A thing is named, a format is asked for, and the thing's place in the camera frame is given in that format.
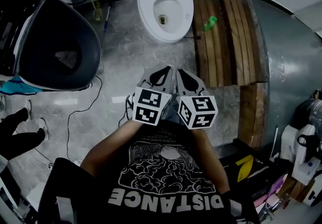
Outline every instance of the yellow object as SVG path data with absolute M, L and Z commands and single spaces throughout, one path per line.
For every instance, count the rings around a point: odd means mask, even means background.
M 248 177 L 248 175 L 250 174 L 250 172 L 252 170 L 253 161 L 254 161 L 254 157 L 252 155 L 248 155 L 245 158 L 236 162 L 236 164 L 238 166 L 242 164 L 242 166 L 239 170 L 237 182 Z

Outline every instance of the wooden board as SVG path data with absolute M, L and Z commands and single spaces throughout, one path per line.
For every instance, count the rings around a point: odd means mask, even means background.
M 215 12 L 215 7 L 214 7 L 214 0 L 206 0 L 206 4 L 207 4 L 209 15 L 217 18 L 217 14 Z M 214 46 L 214 52 L 215 52 L 215 58 L 216 58 L 217 86 L 224 86 L 222 49 L 221 49 L 221 40 L 219 35 L 219 26 L 217 22 L 215 23 L 215 26 L 211 29 L 211 33 L 212 33 L 213 46 Z
M 244 84 L 248 85 L 251 83 L 250 81 L 250 65 L 248 60 L 248 52 L 247 52 L 247 44 L 246 44 L 246 38 L 242 23 L 242 18 L 240 17 L 238 5 L 236 0 L 230 0 L 233 13 L 235 15 L 236 25 L 237 25 L 237 31 L 238 31 L 238 37 L 240 42 L 240 49 L 241 49 L 241 56 L 243 60 L 243 74 L 244 74 Z
M 206 24 L 209 19 L 209 12 L 207 9 L 206 0 L 198 0 L 202 22 Z M 205 41 L 206 41 L 206 49 L 207 49 L 207 57 L 208 57 L 208 71 L 209 71 L 209 86 L 217 87 L 217 69 L 216 69 L 216 57 L 215 57 L 215 49 L 214 49 L 214 41 L 212 37 L 212 31 L 204 31 Z
M 223 4 L 224 4 L 224 9 L 226 10 L 226 13 L 228 16 L 228 22 L 231 30 L 231 37 L 233 42 L 233 48 L 231 49 L 234 51 L 234 56 L 235 56 L 237 85 L 241 86 L 245 82 L 244 82 L 244 70 L 243 70 L 243 57 L 241 55 L 242 50 L 240 47 L 237 24 L 236 24 L 234 12 L 233 12 L 230 0 L 223 0 Z
M 196 62 L 198 76 L 204 82 L 206 87 L 209 87 L 209 71 L 208 71 L 208 56 L 206 50 L 205 35 L 203 32 L 203 22 L 198 0 L 193 0 L 194 4 L 194 36 L 200 36 L 200 39 L 195 40 Z
M 224 18 L 222 15 L 220 2 L 219 0 L 213 0 L 215 16 L 217 18 L 216 24 L 219 28 L 219 37 L 220 37 L 220 45 L 221 45 L 221 53 L 222 53 L 222 64 L 223 64 L 223 75 L 224 75 L 224 85 L 229 86 L 232 85 L 232 77 L 231 77 L 231 68 L 230 68 L 230 54 L 228 50 L 227 44 L 227 34 L 226 28 L 224 24 Z
M 252 40 L 252 49 L 253 49 L 253 55 L 254 55 L 254 67 L 255 67 L 255 80 L 256 82 L 262 82 L 264 80 L 262 67 L 261 67 L 261 61 L 260 61 L 260 50 L 259 45 L 257 41 L 257 35 L 255 30 L 254 21 L 252 18 L 252 13 L 250 10 L 250 7 L 247 3 L 247 0 L 242 1 L 245 16 L 247 18 L 248 27 L 250 30 L 251 40 Z
M 241 18 L 242 24 L 243 24 L 245 39 L 246 39 L 248 62 L 249 62 L 249 68 L 250 68 L 250 83 L 254 83 L 256 81 L 256 75 L 255 75 L 255 63 L 254 63 L 252 38 L 251 38 L 250 29 L 248 26 L 248 21 L 246 18 L 246 14 L 245 14 L 245 10 L 244 10 L 242 1 L 243 0 L 236 0 L 239 14 L 240 14 L 240 18 Z
M 266 123 L 267 83 L 240 87 L 238 138 L 258 150 Z

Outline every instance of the black t-shirt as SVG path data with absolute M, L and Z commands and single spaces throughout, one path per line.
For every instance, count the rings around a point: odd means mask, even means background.
M 117 221 L 235 223 L 229 200 L 204 175 L 193 148 L 186 127 L 144 125 L 99 178 L 97 210 Z

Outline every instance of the black pants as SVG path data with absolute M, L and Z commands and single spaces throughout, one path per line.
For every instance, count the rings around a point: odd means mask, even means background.
M 0 123 L 0 155 L 8 161 L 37 147 L 45 138 L 42 128 L 37 133 L 19 133 L 13 135 L 17 126 L 28 119 L 26 108 L 19 110 Z

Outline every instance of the green toy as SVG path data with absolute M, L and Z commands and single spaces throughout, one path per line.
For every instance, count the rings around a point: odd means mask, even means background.
M 209 31 L 212 27 L 215 26 L 215 23 L 217 22 L 217 18 L 214 16 L 210 16 L 208 23 L 203 25 L 204 31 Z

